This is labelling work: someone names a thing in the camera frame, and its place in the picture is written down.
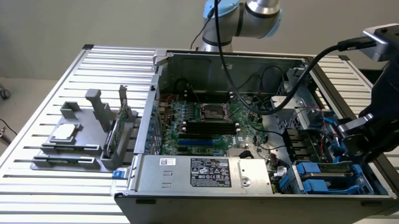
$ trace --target black power cable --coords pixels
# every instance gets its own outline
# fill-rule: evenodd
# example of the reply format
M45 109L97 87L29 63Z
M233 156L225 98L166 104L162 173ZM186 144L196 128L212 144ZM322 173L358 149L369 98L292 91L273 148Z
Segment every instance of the black power cable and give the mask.
M273 133L273 134L278 135L280 137L282 137L282 135L281 135L278 132L273 132L273 131L264 131L264 130L261 130L261 129L256 128L256 127L254 127L254 126L250 124L250 121L249 121L249 119L248 119L248 124L249 124L250 128L253 128L256 131L258 131L258 132L264 132L264 133Z
M10 128L10 126L6 124L5 120L0 119L0 121L2 121L2 123L5 124L5 126L7 127L7 129L14 133L14 135L17 135L17 132Z
M284 72L281 70L281 68L278 66L274 66L274 65L270 65L270 66L266 66L261 72L261 76L260 76L260 86L258 88L262 90L262 76L264 76L264 73L266 72L266 70L269 70L270 68L276 68L280 73L281 73L281 81L284 81Z
M242 99L242 97L240 96L237 89L234 87L234 84L232 82L230 79L230 75L226 69L226 65L225 65L225 61L224 61L224 55L222 55L222 50L221 50L221 40L220 40L220 27L218 27L218 9L217 9L217 0L214 0L214 25L216 25L216 36L217 36L217 47L218 47L218 55L220 55L220 60L221 60L221 65L222 65L222 70L230 85L230 88L234 92L234 94L237 95L238 100L241 101L241 103L244 104L244 106L256 114L258 115L270 115L276 112L278 112L284 106L288 104L289 100L292 99L294 92L300 86L300 83L302 82L304 78L306 77L306 75L309 74L309 71L312 70L313 66L317 64L317 62L320 61L320 59L329 54L330 52L338 50L338 51L345 51L345 50L356 50L356 49L362 49L362 48L369 48L376 46L374 41L369 38L369 37L357 37L357 38L352 38L348 39L345 41L338 42L336 45L328 47L325 50L322 50L317 56L313 58L310 64L305 67L304 72L301 73L293 87L292 90L288 92L288 95L285 97L285 99L282 100L282 102L280 103L280 105L272 109L270 111L258 111L253 108L249 107L249 105L245 103L245 100Z
M262 142L262 140L266 138L266 135L260 139L260 141L258 141L258 143L257 143L257 148L261 148L261 149L264 149L264 150L274 150L274 149L277 149L277 148L282 148L282 147L285 147L285 146L278 146L278 147L274 147L274 148L262 148L261 147L261 142Z
M194 41L197 40L197 37L200 36L201 32L204 31L204 29L205 29L206 24L209 23L209 21L210 21L210 18L206 19L205 24L204 24L202 28L200 29L198 34L194 36L194 38L193 38L193 40L190 42L190 45L189 45L189 50L192 49L192 45L193 45Z
M261 77L258 76L258 75L256 75L256 74L253 74L253 75L250 75L249 77L248 77L248 79L245 80L245 82L237 87L237 90L240 89L240 88L242 88L242 86L249 82L249 80L250 80L250 78L252 77L257 77L258 79L260 79L260 89L262 88L262 85L261 85Z
M190 42L189 50L192 49L192 45L193 45L193 43L194 43L197 37L200 36L201 32L204 31L204 29L205 29L205 27L206 27L206 24L209 23L209 21L210 21L210 19L212 19L213 13L214 13L214 8L212 8L212 9L209 10L209 13L208 13L208 15L206 15L206 21L205 21L205 24L204 24L204 26L201 27L198 34L194 36L194 38L193 38L193 40L192 40L192 42Z

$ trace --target black cable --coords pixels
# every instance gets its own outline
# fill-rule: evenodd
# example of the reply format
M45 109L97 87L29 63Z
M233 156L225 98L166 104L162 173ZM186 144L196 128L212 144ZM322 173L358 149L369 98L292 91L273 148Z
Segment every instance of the black cable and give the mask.
M258 131L258 132L273 133L273 134L278 135L278 136L282 138L282 135L281 135L278 132L265 131L265 130L261 130L261 129L256 128L256 127L252 125L252 122L250 122L250 120L249 120L249 114L250 114L250 112L248 113L248 116L246 116L246 122L248 122L250 128L253 128L253 129L254 129L256 131Z
M273 133L273 134L276 134L276 135L278 135L280 137L282 137L282 135L278 133L278 132L273 132L273 131L264 131L264 130L261 130L261 129L258 129L258 128L256 128L252 124L250 124L250 121L249 121L249 126L250 126L250 128L253 128L256 131L258 131L258 132L264 132L264 133Z
M262 90L262 76L264 76L265 71L269 70L270 68L276 68L280 71L280 73L281 73L281 81L284 81L284 72L282 72L281 68L278 66L274 66L274 65L266 66L264 68L264 70L261 72L261 76L260 76L260 86L258 86L258 88L261 88L261 90Z
M206 27L206 24L209 23L209 21L210 21L210 19L212 19L213 13L214 13L214 8L212 8L212 9L209 10L209 12L208 12L205 24L204 24L202 28L200 29L198 34L194 36L193 41L190 42L189 50L192 49L192 45L193 45L193 43L194 43L197 37L200 36L201 32L204 31L204 29L205 29L205 27Z
M260 139L258 144L257 144L257 148L261 148L264 150L274 150L277 148L285 147L285 146L278 146L278 147L274 147L274 148L262 148L260 145L261 145L261 141L262 141L264 138L266 138L266 135Z
M2 123L6 126L6 128L14 133L14 135L17 135L15 131L9 127L9 125L6 124L6 122L2 119L0 119L0 121L2 121Z
M274 149L278 149L278 148L282 148L282 147L285 147L285 146L278 146L278 147L274 147L274 148L261 148L261 149L264 149L264 150L274 150Z
M198 34L194 36L193 41L190 42L190 45L189 45L189 50L192 49L192 45L193 45L193 43L194 43L197 37L200 36L201 32L204 31L204 29L205 29L206 24L209 23L209 21L210 21L210 18L206 19L205 24L204 24L202 28L200 29Z
M237 90L238 90L240 88L242 88L242 86L249 82L249 80L250 80L252 77L257 77L257 78L260 79L260 86L262 86L262 85L261 85L261 78L260 78L260 76L256 75L256 74L253 74L253 75L250 75L250 76L248 77L246 81L237 87Z

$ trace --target blue tab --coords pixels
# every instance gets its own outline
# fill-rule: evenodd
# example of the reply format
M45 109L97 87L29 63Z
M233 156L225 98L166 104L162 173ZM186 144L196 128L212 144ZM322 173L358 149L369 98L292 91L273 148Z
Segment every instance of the blue tab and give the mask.
M280 183L278 183L278 188L281 189L285 185L285 183L288 182L289 178L288 178L288 175L285 175L285 177L280 180Z
M298 175L304 174L304 166L302 166L302 163L304 163L304 162L301 162L301 163L298 163L298 164L296 165L296 170L297 170Z
M332 163L337 163L337 162L338 162L338 159L340 159L340 157L338 157L338 156L336 156L336 157L334 157L334 160L333 160L333 162L332 162Z
M325 120L329 124L333 124L333 120L330 120L329 118L321 118L321 120Z
M362 170L361 170L358 164L353 164L353 165L350 166L350 168L352 168L352 170L354 171L356 176L360 176L360 175L362 174Z
M305 173L320 173L320 168L314 162L302 162L304 172Z
M111 172L111 179L114 179L114 180L123 180L123 171L114 170Z
M358 190L357 185L341 190L328 189L324 180L306 180L302 182L302 185L308 194L352 195Z

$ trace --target aluminum extrusion table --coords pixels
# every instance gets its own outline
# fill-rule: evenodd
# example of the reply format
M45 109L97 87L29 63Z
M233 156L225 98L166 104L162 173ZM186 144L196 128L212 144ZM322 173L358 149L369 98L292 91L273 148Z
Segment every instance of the aluminum extrusion table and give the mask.
M153 75L153 52L153 49L109 46L81 50L0 157L0 223L127 223L109 196L109 173L38 171L30 170L29 166L61 117L62 103L75 101L82 108L89 108L83 98L86 89L99 89L102 102L115 109L119 106L118 86L126 85L127 105L141 115ZM337 56L325 57L318 65L357 115L370 101L370 83L352 63ZM126 165L131 160L133 145L131 138L123 159ZM399 149L385 156L399 171ZM397 222L399 213L394 213L357 223Z

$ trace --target warning label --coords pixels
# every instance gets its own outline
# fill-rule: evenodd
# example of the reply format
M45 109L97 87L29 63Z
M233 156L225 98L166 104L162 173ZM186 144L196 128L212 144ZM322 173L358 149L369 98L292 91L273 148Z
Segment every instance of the warning label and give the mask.
M193 187L230 188L228 159L190 159Z

